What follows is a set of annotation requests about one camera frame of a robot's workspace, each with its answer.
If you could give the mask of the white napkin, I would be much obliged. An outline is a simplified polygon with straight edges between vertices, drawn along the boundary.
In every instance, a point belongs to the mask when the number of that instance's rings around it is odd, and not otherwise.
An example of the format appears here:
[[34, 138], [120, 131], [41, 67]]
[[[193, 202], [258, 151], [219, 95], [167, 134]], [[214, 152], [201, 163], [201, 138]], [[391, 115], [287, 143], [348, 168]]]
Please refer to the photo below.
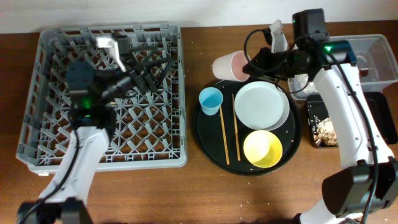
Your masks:
[[315, 86], [313, 82], [308, 82], [308, 75], [307, 74], [302, 74], [302, 75], [297, 75], [293, 79], [293, 91], [300, 91], [299, 93], [313, 93], [316, 91]]

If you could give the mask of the grey round plate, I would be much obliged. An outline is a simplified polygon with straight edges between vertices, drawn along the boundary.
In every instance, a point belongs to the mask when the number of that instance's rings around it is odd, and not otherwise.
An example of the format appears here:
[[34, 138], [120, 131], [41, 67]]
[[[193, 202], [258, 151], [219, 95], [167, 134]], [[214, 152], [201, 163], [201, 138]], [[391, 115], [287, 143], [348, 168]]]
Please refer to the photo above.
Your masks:
[[254, 130], [272, 131], [282, 126], [290, 113], [287, 95], [269, 82], [250, 82], [234, 97], [240, 122]]

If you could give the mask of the pink plastic cup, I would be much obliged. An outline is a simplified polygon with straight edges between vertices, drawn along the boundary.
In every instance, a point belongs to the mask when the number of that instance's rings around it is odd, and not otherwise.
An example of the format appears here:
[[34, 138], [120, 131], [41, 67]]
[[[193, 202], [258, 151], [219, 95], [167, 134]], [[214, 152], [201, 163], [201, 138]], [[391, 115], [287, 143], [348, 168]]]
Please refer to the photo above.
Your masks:
[[214, 60], [212, 71], [217, 79], [245, 82], [249, 78], [249, 75], [243, 72], [243, 67], [247, 63], [244, 52], [239, 50]]

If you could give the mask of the blue plastic cup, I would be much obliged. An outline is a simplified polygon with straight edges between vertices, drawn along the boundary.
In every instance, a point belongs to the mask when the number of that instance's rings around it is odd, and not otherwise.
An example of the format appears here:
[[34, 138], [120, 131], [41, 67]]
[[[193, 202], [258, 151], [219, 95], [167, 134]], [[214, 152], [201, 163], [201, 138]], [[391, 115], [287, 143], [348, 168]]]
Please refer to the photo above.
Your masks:
[[215, 87], [204, 88], [198, 98], [202, 112], [208, 116], [217, 114], [223, 102], [222, 92]]

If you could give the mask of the wooden chopstick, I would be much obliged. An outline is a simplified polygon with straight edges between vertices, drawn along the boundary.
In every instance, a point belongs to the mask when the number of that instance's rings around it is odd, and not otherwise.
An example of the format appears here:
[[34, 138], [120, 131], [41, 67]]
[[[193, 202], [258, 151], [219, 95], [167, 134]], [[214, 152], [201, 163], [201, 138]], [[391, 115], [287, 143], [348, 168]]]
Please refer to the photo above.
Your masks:
[[220, 120], [221, 120], [221, 130], [223, 135], [224, 153], [226, 157], [226, 165], [229, 166], [230, 161], [229, 161], [228, 143], [227, 143], [226, 130], [224, 125], [223, 108], [221, 105], [220, 105]]
[[234, 136], [236, 140], [236, 153], [237, 153], [237, 160], [238, 162], [241, 161], [241, 153], [240, 153], [240, 146], [239, 146], [239, 136], [238, 136], [238, 122], [237, 122], [237, 117], [236, 117], [236, 112], [235, 112], [235, 107], [234, 107], [234, 94], [231, 94], [231, 99], [232, 99], [232, 109], [233, 109], [233, 121], [234, 121]]

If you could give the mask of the yellow bowl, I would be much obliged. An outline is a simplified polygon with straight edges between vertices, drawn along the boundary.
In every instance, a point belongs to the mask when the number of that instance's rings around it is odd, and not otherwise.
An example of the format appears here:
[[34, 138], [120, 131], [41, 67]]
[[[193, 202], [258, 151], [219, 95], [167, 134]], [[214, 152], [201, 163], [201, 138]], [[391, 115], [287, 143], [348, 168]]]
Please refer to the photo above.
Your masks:
[[281, 160], [283, 147], [272, 132], [257, 130], [247, 135], [243, 142], [243, 151], [252, 165], [266, 169], [274, 167]]

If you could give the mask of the food scraps pile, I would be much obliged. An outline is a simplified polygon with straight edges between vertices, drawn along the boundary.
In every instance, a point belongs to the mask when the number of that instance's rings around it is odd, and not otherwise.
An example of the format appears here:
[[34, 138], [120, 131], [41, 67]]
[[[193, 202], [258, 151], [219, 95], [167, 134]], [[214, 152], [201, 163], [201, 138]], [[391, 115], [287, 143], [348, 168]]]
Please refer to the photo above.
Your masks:
[[317, 124], [316, 134], [313, 137], [317, 146], [335, 147], [338, 145], [335, 129], [330, 117], [325, 118]]

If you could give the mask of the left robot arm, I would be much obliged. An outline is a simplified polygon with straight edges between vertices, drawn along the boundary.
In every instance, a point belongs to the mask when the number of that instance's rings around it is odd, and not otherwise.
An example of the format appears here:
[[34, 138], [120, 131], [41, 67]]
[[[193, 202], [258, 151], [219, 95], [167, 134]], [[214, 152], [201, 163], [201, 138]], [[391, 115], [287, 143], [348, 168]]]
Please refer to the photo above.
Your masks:
[[116, 62], [115, 70], [97, 70], [87, 62], [72, 62], [65, 78], [71, 98], [68, 120], [73, 129], [66, 154], [55, 176], [35, 202], [18, 209], [18, 223], [92, 223], [86, 207], [93, 177], [116, 129], [116, 112], [108, 103], [137, 88], [157, 91], [175, 61], [154, 59], [156, 45], [130, 47], [127, 36], [96, 38]]

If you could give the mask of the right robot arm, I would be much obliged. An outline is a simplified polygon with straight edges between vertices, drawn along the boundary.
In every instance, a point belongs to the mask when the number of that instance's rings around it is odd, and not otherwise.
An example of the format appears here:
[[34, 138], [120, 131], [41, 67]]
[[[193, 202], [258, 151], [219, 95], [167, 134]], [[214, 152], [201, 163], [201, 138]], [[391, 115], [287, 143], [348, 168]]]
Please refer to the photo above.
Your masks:
[[243, 72], [269, 80], [306, 74], [330, 115], [342, 169], [322, 183], [322, 199], [294, 223], [365, 223], [397, 198], [397, 160], [382, 138], [364, 97], [357, 59], [347, 40], [331, 40], [322, 9], [292, 17], [289, 44], [276, 21], [262, 30], [267, 47]]

